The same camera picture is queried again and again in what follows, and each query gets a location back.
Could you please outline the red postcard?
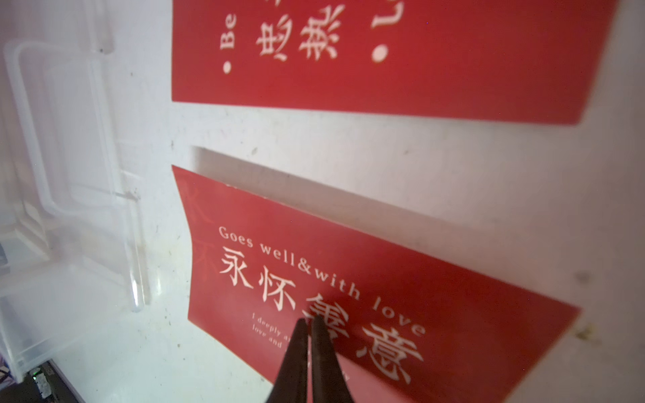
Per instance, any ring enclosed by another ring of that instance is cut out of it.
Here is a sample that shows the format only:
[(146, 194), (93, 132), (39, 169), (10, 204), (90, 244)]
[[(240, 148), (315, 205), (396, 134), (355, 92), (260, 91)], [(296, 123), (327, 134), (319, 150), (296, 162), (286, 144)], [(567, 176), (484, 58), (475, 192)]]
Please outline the red postcard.
[(614, 1), (176, 1), (176, 102), (577, 124)]
[(173, 168), (188, 318), (269, 380), (322, 317), (357, 402), (502, 402), (579, 307)]

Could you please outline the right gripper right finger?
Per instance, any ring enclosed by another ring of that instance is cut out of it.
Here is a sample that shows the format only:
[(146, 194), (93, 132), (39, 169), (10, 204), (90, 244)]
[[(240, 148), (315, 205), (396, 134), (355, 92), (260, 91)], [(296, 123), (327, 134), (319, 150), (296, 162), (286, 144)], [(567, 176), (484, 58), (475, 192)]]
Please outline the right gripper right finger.
[(312, 399), (315, 403), (354, 403), (334, 350), (329, 330), (320, 316), (312, 319)]

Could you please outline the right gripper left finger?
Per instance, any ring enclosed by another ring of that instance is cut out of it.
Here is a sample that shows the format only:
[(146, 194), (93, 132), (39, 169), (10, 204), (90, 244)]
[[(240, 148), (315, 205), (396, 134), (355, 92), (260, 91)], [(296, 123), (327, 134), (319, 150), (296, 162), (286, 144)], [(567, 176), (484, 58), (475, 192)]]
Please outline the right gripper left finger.
[(298, 319), (267, 403), (307, 402), (308, 327)]

